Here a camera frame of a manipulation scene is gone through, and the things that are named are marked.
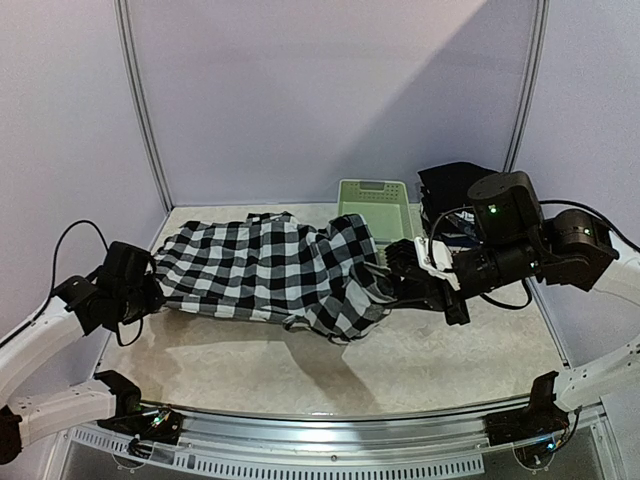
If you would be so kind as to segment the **black t-shirt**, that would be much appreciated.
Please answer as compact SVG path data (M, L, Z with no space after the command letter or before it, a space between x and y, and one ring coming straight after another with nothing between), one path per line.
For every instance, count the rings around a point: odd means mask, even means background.
M494 173L497 170L470 162L453 162L423 169L418 172L422 206L435 213L463 206L469 188Z

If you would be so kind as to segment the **black white patterned garment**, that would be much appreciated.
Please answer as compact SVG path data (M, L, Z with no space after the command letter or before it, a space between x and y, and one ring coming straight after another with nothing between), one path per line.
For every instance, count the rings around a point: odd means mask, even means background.
M365 337L396 297L365 219L323 228L288 212L189 221L154 255L167 307L221 320L305 329L331 341Z

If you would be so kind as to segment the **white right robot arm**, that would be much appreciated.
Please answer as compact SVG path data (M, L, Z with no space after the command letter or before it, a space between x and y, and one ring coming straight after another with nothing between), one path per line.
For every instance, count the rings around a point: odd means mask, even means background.
M438 311L452 325L468 322L466 302L534 279L564 298L586 320L614 321L639 305L639 250L603 218L584 209L566 210L509 243L484 241L452 252L433 237L401 240L385 250L399 277L397 307ZM517 415L517 427L537 436L564 411L639 382L639 335L609 352L584 355L583 364L536 380L532 402Z

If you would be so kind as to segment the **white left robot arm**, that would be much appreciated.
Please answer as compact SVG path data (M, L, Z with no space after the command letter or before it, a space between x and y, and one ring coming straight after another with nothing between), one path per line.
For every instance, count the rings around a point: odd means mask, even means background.
M59 351L103 327L142 323L164 303L148 273L140 280L98 282L72 276L55 287L42 312L26 319L1 340L1 463L12 462L43 437L94 420L128 434L148 426L140 389L107 371L64 391L18 398L15 392Z

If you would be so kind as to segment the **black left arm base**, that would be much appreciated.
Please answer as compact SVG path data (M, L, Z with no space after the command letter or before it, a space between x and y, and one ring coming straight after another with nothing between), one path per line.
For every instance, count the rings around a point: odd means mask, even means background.
M104 383L115 396L115 413L97 424L104 429L142 441L177 445L184 416L170 407L144 407L141 390L133 382L114 370L96 373L94 379Z

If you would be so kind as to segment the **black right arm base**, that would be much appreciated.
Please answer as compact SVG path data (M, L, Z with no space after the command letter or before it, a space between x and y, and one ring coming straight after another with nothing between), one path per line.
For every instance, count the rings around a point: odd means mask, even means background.
M517 443L561 431L563 436L553 443L554 451L572 438L579 423L582 406L560 406L560 397L582 387L588 375L565 377L561 383L558 371L550 371L534 379L526 406L503 410L484 417L484 432L490 446Z

